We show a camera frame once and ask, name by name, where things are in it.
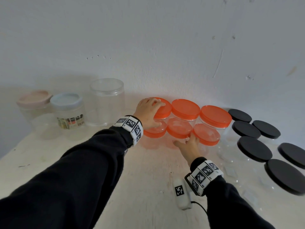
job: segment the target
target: black sweater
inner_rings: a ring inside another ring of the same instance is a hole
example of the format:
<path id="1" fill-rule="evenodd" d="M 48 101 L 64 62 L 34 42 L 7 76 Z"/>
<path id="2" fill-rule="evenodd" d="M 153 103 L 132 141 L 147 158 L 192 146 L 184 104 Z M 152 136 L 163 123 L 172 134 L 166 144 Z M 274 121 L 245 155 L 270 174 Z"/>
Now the black sweater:
<path id="1" fill-rule="evenodd" d="M 74 146 L 53 165 L 0 200 L 0 228 L 93 228 L 115 188 L 132 137 L 111 127 Z M 193 171 L 205 158 L 197 158 Z M 222 177 L 205 189 L 211 229 L 274 227 Z"/>

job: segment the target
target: colorful label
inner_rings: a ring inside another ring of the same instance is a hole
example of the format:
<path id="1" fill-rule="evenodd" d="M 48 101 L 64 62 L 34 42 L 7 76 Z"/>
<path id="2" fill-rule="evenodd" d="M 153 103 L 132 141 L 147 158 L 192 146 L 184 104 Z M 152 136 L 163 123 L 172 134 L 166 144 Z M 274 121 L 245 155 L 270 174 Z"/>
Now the colorful label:
<path id="1" fill-rule="evenodd" d="M 71 118 L 58 118 L 58 125 L 63 129 L 74 129 L 81 127 L 84 124 L 84 115 L 81 114 Z"/>

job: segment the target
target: light blue lid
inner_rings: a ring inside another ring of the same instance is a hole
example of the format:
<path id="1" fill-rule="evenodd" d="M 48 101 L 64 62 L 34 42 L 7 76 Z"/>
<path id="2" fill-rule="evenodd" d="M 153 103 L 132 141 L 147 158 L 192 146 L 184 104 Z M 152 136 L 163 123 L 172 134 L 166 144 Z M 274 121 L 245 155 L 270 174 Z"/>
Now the light blue lid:
<path id="1" fill-rule="evenodd" d="M 83 105 L 83 98 L 76 93 L 60 93 L 50 100 L 51 105 L 58 111 L 69 111 Z"/>

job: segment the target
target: black cable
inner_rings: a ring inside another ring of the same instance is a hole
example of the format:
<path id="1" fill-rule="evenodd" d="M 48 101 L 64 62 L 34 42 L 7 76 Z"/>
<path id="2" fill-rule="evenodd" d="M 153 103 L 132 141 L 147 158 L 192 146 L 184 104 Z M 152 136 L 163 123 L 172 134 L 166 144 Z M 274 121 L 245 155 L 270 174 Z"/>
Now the black cable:
<path id="1" fill-rule="evenodd" d="M 196 203 L 198 204 L 199 206 L 201 206 L 201 208 L 204 210 L 204 212 L 206 213 L 206 215 L 208 215 L 208 212 L 206 211 L 206 209 L 198 202 L 195 202 L 195 201 L 191 201 L 191 203 Z"/>

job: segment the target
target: hand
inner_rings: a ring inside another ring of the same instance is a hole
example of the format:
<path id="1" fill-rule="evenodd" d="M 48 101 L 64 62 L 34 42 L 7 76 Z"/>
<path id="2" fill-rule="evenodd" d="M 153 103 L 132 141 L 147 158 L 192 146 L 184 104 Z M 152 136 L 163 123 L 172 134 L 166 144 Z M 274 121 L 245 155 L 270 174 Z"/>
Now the hand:
<path id="1" fill-rule="evenodd" d="M 189 141 L 185 144 L 180 141 L 174 141 L 173 144 L 180 149 L 182 156 L 188 162 L 189 167 L 191 167 L 192 162 L 201 157 L 198 149 L 199 139 L 196 138 L 194 134 L 191 134 Z"/>
<path id="2" fill-rule="evenodd" d="M 162 106 L 165 106 L 165 103 L 162 103 L 161 100 L 146 98 L 139 102 L 133 115 L 141 121 L 144 130 L 159 127 L 161 122 L 155 122 L 153 118 Z"/>

